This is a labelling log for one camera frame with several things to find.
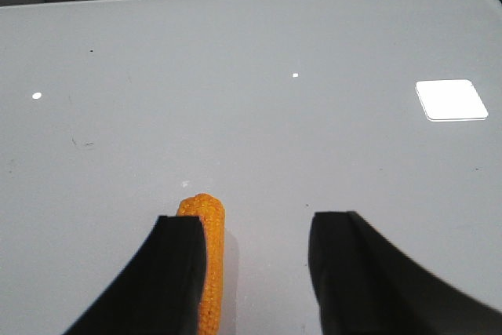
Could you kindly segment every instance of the white table surface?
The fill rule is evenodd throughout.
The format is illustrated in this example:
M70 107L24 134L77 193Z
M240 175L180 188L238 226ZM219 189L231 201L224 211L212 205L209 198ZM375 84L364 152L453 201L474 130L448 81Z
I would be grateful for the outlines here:
M201 191L227 208L220 335L320 334L327 210L502 310L501 57L497 0L0 8L0 333L65 331ZM452 78L486 120L427 120L416 82Z

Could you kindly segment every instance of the glossy surface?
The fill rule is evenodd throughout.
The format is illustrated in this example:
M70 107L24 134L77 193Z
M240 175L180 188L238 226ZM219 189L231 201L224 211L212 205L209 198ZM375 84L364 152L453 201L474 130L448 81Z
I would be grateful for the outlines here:
M227 210L221 335L320 333L326 210L502 310L501 56L497 0L0 9L0 333L62 333L201 191ZM460 78L489 117L429 122L416 83Z

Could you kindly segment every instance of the orange corn cob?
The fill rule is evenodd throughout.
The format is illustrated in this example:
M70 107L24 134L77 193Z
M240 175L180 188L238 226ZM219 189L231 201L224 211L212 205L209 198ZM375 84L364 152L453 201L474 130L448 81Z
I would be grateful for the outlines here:
M223 296L225 209L209 194L198 194L180 203L177 216L198 216L206 237L207 269L198 306L198 335L216 335L220 327Z

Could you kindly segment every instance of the corn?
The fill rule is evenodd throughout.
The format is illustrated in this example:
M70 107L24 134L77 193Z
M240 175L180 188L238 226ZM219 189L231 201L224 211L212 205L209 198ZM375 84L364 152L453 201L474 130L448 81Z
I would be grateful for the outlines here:
M225 209L209 194L198 194L180 203L177 216L198 216L206 237L207 269L198 306L198 335L216 335L220 327L223 296Z

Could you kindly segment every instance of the yellow corn kernels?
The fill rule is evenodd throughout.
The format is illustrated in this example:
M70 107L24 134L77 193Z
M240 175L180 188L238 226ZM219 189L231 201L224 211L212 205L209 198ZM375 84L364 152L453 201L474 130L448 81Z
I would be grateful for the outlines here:
M198 216L206 237L207 269L198 306L198 335L216 335L220 327L223 297L225 209L209 194L198 194L180 203L177 216Z

